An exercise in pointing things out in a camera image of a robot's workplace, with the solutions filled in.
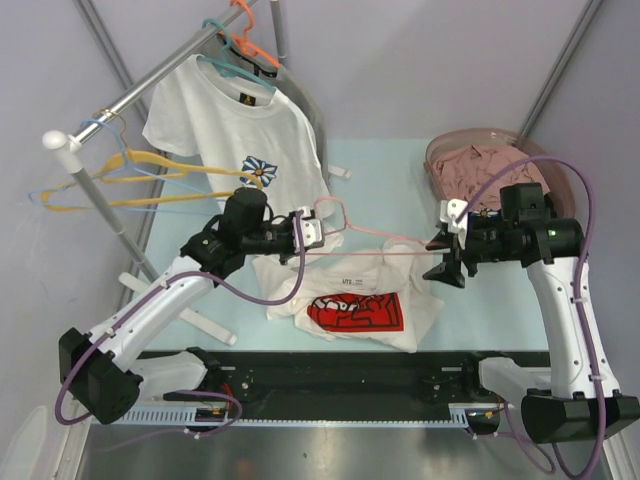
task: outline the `clothes hanger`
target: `clothes hanger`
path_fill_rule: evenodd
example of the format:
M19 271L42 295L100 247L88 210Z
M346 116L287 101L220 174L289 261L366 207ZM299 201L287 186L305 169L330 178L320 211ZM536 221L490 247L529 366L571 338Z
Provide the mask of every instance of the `clothes hanger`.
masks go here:
M253 174L249 172L243 172L240 170L227 170L224 168L218 167L204 167L198 165L187 165L179 162L174 162L168 158L162 157L161 155L154 154L152 152L145 152L139 150L131 150L127 146L123 133L126 129L126 121L124 118L120 117L123 121L124 129L121 132L117 132L115 127L111 124L101 122L96 119L89 119L86 122L94 122L102 125L107 128L114 137L118 140L118 144L120 146L120 153L113 155L102 167L102 169L98 170L90 174L92 179L99 179L104 183L136 183L151 180L162 180L167 183L174 183L188 190L192 190L198 192L196 194L188 194L188 195L173 195L168 197L150 197L150 198L137 198L132 200L118 200L109 202L109 206L113 208L122 208L122 207L141 207L148 205L157 205L162 203L172 203L172 202L181 202L181 201L190 201L190 200L202 200L205 198L219 198L219 197L228 197L233 192L204 192L199 189L196 189L190 185L187 185L182 182L178 182L174 180L174 178L184 177L189 172L197 172L197 173L212 173L212 174L221 174L221 175L233 175L238 176L240 178L248 178L253 182L256 188L262 190L262 182L261 180ZM153 173L147 172L140 168L133 166L136 163L150 163L154 165L158 165L161 167L178 169L178 173L165 174L165 175L155 175ZM112 178L107 181L107 175L120 172L126 170L127 168L131 168L132 170L140 173L140 176L135 177L123 177L123 178ZM57 212L69 212L69 211L77 211L77 210L87 210L91 207L86 205L55 205L51 204L51 197L58 192L63 192L73 186L75 186L75 182L68 182L61 185L58 185L54 188L38 190L29 193L29 199L34 203L39 203L41 206L46 208L47 210L57 211ZM39 193L39 202L33 199L33 195Z
M198 55L197 57L198 60L213 64L213 66L216 67L216 70L218 70L220 75L225 78L231 78L238 75L242 75L257 84L262 85L269 92L271 93L276 92L276 88L273 85L269 85L262 78L257 77L253 73L249 73L246 70L229 63L227 51L231 48L231 42L233 41L233 39L231 38L231 33L229 33L229 30L227 30L227 27L225 27L222 23L220 23L215 18L207 18L202 23L203 28L206 27L207 25L215 25L220 30L222 30L225 34L225 39L227 40L227 43L223 45L222 49L220 49L220 55L222 56L222 60L218 60L217 58L207 57L202 54Z
M420 238L417 237L410 237L407 235L399 235L399 234L395 234L395 233L387 233L387 232L381 232L379 230L371 230L368 228L362 228L362 227L358 227L356 225L353 225L351 222L349 222L349 217L347 216L347 210L344 206L344 202L338 198L338 197L322 197L319 198L315 201L315 203L313 204L313 208L317 211L318 210L318 205L321 202L324 201L333 201L333 202L337 202L340 205L340 208L342 210L342 215L344 216L344 225L341 228L338 228L336 230L330 230L328 232L325 232L324 235L325 237L328 237L329 235L333 235L339 232L344 232L345 230L354 230L356 232L361 232L361 233L368 233L370 235L375 235L378 237L385 237L385 238L395 238L396 240L406 240L409 242L416 242L420 245L422 245L423 247L433 247L433 246L440 246L441 244L439 242L427 242L424 241ZM432 255L432 252L420 252L420 253L387 253L387 254L383 254L383 253L368 253L368 252L337 252L337 253L318 253L316 255L323 255L323 256L329 256L329 255Z
M273 65L274 67L280 67L280 62L278 62L267 52L262 50L259 46L251 43L251 41L249 40L249 30L251 30L255 25L253 12L251 11L249 5L247 5L244 0L231 0L230 5L240 5L242 8L244 8L244 11L247 12L247 16L249 17L249 24L242 30L242 37L236 34L231 35L231 38L238 44L238 48L240 49L240 51L245 55L249 55L250 57L262 55L265 60L267 60L271 65Z
M221 45L225 45L227 41L225 40L224 34L218 33L217 35L218 41ZM263 65L260 65L256 61L254 61L250 56L243 54L242 52L236 50L237 45L234 43L231 45L229 51L237 58L242 60L243 62L247 62L253 67L254 75L262 75L267 78L276 78L278 76L278 69L269 67L269 70L265 69Z

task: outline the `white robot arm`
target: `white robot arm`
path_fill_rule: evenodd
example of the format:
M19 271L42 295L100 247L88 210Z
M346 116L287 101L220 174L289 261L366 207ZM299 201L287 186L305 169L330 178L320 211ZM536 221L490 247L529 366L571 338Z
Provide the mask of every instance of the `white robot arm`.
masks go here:
M138 399L193 390L220 376L211 354L191 348L146 360L138 356L184 308L244 265L248 254L279 254L285 260L324 244L322 226L309 208L284 220L264 221L266 195L237 190L224 214L191 237L180 256L140 297L83 335L72 328L59 341L61 395L68 389L101 423L124 415ZM299 222L300 235L294 235ZM61 417L61 396L56 415Z
M575 219L554 218L539 184L518 184L501 190L502 210L465 215L467 202L442 201L441 232L434 239L451 248L444 261L424 275L460 288L482 262L520 261L540 303L551 363L550 382L531 374L504 356L479 361L480 386L520 408L523 424L536 443L593 438L597 401L587 343L578 315L582 304L599 366L607 405L607 435L640 417L638 399L623 396L606 358L589 292L588 264L582 269L574 298L574 272L579 261L582 229Z

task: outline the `plastic tub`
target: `plastic tub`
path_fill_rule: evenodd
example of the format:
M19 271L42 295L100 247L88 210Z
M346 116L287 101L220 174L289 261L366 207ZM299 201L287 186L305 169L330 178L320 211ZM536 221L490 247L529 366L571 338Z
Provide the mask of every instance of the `plastic tub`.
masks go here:
M433 170L433 162L443 154L467 145L512 145L527 155L544 155L546 152L529 139L519 138L517 133L497 128L470 128L446 133L433 139L427 147L424 169L431 178L433 190L440 200L445 199L444 192ZM536 167L549 186L549 197L553 200L560 217L575 215L576 204L567 175L563 168L553 162L538 162Z

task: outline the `metal pole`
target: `metal pole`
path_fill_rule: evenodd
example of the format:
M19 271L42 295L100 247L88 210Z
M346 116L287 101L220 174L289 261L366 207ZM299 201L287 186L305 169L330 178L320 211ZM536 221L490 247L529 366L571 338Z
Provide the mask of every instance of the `metal pole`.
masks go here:
M280 0L271 0L271 17L273 18L273 31L276 35L276 50L278 51L278 61L285 67L289 66L287 58L287 46L284 38L284 23L282 21L282 10Z
M560 56L551 69L551 73L549 73L542 91L538 95L538 98L533 104L531 111L527 115L524 125L520 129L519 135L521 138L529 137L533 129L538 124L542 112L549 103L551 95L558 87L560 79L566 72L567 67L571 62L571 59L574 57L578 47L582 44L585 34L589 30L593 19L595 18L603 3L604 0L589 0L587 5L582 10L580 18L574 25L573 30L571 31L571 34L569 35L569 38L567 39L567 42L565 43L562 52L560 53Z
M125 65L120 52L113 43L113 39L107 30L102 18L92 0L74 0L76 7L80 11L80 15L87 24L87 28L94 40L98 44L98 48L102 51L109 68L115 75L118 83L122 87L122 90L133 85L133 77L129 69ZM142 101L138 101L134 104L136 113L140 121L144 124L147 121L149 111Z
M116 234L118 239L120 239L127 251L131 254L131 257L133 257L133 263L140 268L140 271L144 273L144 276L147 277L150 282L157 279L159 276L157 270L153 268L149 258L144 254L140 247L138 247L136 242L127 235L124 225L122 225L120 219L109 206L109 202L104 198L102 192L100 192L95 183L93 183L93 180L91 180L87 171L83 168L76 173L72 173L71 176L76 180L76 182L78 182L78 185L82 190L84 190L84 193L89 197L89 200L91 200L91 203L96 207L96 210L100 212L104 221L107 222L107 225L111 227L113 233Z
M246 3L251 6L256 3L256 1L257 0L247 0ZM234 5L229 7L222 15L220 15L218 20L220 20L222 24L228 25L242 13L244 13L244 9L239 5ZM212 39L219 30L220 29L218 27L213 25L207 25L205 28L200 29L188 42L169 55L160 65L133 84L131 88L122 95L122 97L106 107L105 110L113 112L114 115L102 113L96 118L102 122L110 122L115 115L122 113L124 109L136 102L147 92L147 90L166 77L192 53L198 51L198 49L207 43L207 41ZM93 135L99 132L101 128L101 125L92 123L86 127L80 128L80 130L78 130L73 136L75 140L84 144Z
M89 197L89 200L91 200L91 203L96 207L96 210L100 212L100 215L102 215L102 218L104 218L105 222L111 227L113 233L115 233L123 243L133 258L134 263L140 267L142 273L144 273L151 282L158 278L158 272L153 268L153 265L151 265L151 262L144 252L142 252L138 245L127 235L124 225L122 225L120 219L109 206L109 202L107 202L102 192L100 192L95 183L93 183L91 176L82 166L82 162L76 154L82 145L76 142L73 137L67 136L57 130L45 133L42 137L42 144L56 157L69 175L76 180L80 188L84 190L84 193Z

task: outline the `metal frame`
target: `metal frame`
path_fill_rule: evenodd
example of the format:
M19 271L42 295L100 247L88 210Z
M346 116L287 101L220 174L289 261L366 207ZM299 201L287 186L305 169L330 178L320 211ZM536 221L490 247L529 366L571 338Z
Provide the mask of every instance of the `metal frame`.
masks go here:
M146 119L146 108L141 102L141 97L151 87L160 82L171 71L177 68L183 61L185 61L190 55L197 52L207 41L214 38L214 36L220 30L213 25L207 25L198 32L175 52L169 55L162 63L147 73L137 82L131 84L131 75L129 74L122 58L120 57L111 36L109 35L104 23L102 22L97 10L95 9L91 0L74 0L80 13L82 14L85 22L87 23L89 30L101 47L101 50L107 57L110 68L113 70L118 82L123 87L129 87L125 93L112 102L108 107L101 110L94 118L101 122L108 123L116 116L121 114L126 108L134 105L138 115ZM247 0L249 6L256 3L257 0ZM233 20L238 18L244 10L239 5L233 5L229 7L222 15L218 17L221 23L229 25ZM274 29L276 30L275 36L279 49L284 48L284 35L282 34L282 17L280 15L279 1L275 2L275 6L272 3L272 13L274 19ZM278 57L286 57L282 51L278 50ZM82 148L82 146L88 142L91 137L98 133L102 129L102 126L97 123L92 123L81 127L72 136L69 136L69 141L63 144L57 144L55 148L51 148L51 145L47 147L49 150L53 150L56 157L59 159L71 158L71 163L79 165L80 168L72 168L69 170L68 165L65 165L69 173L78 182L84 193L87 195L96 210L102 215L105 222L111 227L111 230L118 236L122 244L125 246L134 264L139 266L140 270L149 280L155 280L158 278L158 272L154 269L149 258L145 255L142 249L138 246L137 242L133 240L131 235L125 230L124 225L118 219L117 215L111 209L107 199L102 195L100 190L95 186L93 180L82 167L79 158L76 153Z
M72 418L86 412L77 400L72 400L70 414ZM87 447L91 420L87 419L66 428L64 439L60 443L57 459L54 462L53 472L48 478L55 480L76 480L82 455Z
M147 425L147 426L176 426L176 427L215 427L224 420L197 419L198 410L205 408L225 409L224 402L207 402L207 405L166 405L160 402L155 404L134 405L120 420L113 425ZM498 405L476 411L496 410ZM467 409L458 406L449 406L446 416L437 420L414 421L333 421L333 420L246 420L241 418L234 427L361 427L379 428L390 426L393 428L468 428Z
M582 45L582 41L584 40L589 27L592 25L593 19L600 11L600 7L604 4L604 2L605 0L589 0L589 2L585 5L584 9L580 13L580 17L578 18L576 24L573 26L573 30L569 34L569 38L562 47L562 51L560 52L556 63L553 65L551 72L549 72L549 76L545 80L544 86L542 87L538 98L527 114L527 118L524 121L524 124L522 125L522 128L519 132L520 138L529 137L529 135L531 135L531 132L533 132L533 130L538 125L538 121L540 120L540 117L542 116L545 108L549 104L551 96L558 88L560 80L567 71L567 67L578 51L578 48Z

